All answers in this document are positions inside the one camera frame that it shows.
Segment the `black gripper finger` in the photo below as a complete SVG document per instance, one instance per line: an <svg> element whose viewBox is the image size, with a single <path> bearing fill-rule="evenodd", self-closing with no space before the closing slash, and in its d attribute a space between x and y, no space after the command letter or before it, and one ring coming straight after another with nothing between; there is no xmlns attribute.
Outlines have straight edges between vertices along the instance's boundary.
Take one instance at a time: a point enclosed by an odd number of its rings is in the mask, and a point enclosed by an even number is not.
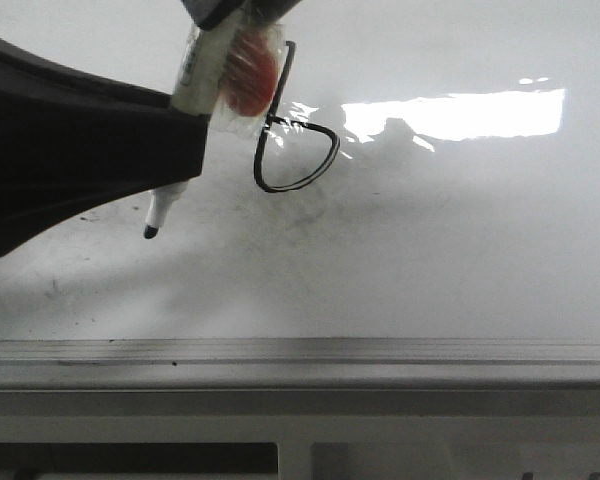
<svg viewBox="0 0 600 480"><path fill-rule="evenodd" d="M0 257L86 210L197 177L209 118L0 38Z"/></svg>
<svg viewBox="0 0 600 480"><path fill-rule="evenodd" d="M299 0L181 0L180 3L200 29L215 29L232 13L244 9L257 25L269 25L281 19L300 3Z"/></svg>

